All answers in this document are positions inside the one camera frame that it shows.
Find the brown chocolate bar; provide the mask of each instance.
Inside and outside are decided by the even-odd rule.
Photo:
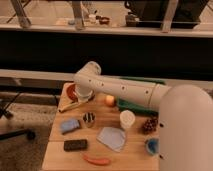
[[[64,151],[84,150],[87,149],[87,140],[66,140],[64,141]]]

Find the white cloth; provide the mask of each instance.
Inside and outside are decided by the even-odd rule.
[[[126,141],[126,134],[122,129],[104,127],[97,139],[116,152],[120,152]]]

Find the pine cone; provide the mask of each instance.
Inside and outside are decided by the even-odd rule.
[[[156,131],[158,125],[158,118],[152,117],[146,120],[146,122],[142,126],[142,131],[144,134],[150,134]]]

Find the blue bowl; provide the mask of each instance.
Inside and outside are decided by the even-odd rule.
[[[155,155],[158,153],[158,139],[157,138],[151,138],[148,139],[145,143],[146,151],[150,155]]]

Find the orange ball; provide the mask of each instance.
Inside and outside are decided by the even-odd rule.
[[[111,95],[106,95],[105,103],[109,107],[115,106],[115,97]]]

